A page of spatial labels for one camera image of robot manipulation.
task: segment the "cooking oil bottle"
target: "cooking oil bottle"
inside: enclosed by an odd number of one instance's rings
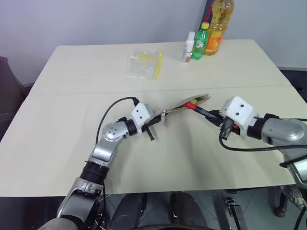
[[[205,55],[210,56],[217,52],[234,7],[235,3],[233,0],[215,0],[213,2],[212,21],[208,29],[210,37],[204,51]]]

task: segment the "yellow object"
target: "yellow object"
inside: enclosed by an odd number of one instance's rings
[[[197,99],[192,99],[191,101],[190,101],[192,104],[197,104]]]
[[[154,60],[154,56],[141,53],[138,55],[138,60],[148,62],[149,60]]]
[[[209,28],[209,23],[202,23],[201,24],[201,28],[204,29],[204,30],[208,29]]]
[[[153,78],[154,81],[157,80],[158,75],[160,73],[161,61],[162,61],[162,50],[159,50],[159,60],[158,60],[157,70],[155,71],[154,78]]]
[[[233,0],[215,0],[212,4],[212,21],[208,29],[210,35],[204,55],[213,55],[217,52],[222,41],[228,22],[234,11]]]

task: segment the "white table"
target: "white table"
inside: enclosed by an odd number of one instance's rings
[[[125,77],[134,48],[162,49],[157,81]],[[201,106],[219,109],[238,95],[260,115],[307,117],[307,106],[288,80],[252,40],[225,40],[219,52],[181,63],[183,43],[60,46],[46,64],[0,143],[0,196],[65,196],[94,147],[99,120],[116,99],[137,96],[154,110],[209,93]],[[106,122],[129,116],[121,102]],[[232,152],[218,143],[219,130],[184,111],[157,124],[157,137],[125,140],[106,180],[107,193],[230,189],[294,183],[279,167],[282,154]],[[232,135],[236,147],[263,147]]]

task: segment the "white bottle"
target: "white bottle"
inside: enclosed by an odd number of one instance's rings
[[[190,58],[191,58],[191,52],[194,46],[194,36],[195,36],[195,32],[190,31],[188,38],[186,40],[186,46],[185,49],[183,51],[183,56],[182,56],[182,61],[183,62],[189,62]]]

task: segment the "plastic bag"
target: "plastic bag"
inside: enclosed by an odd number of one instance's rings
[[[130,55],[127,74],[142,79],[156,80],[161,67],[162,51],[147,52],[135,49]]]

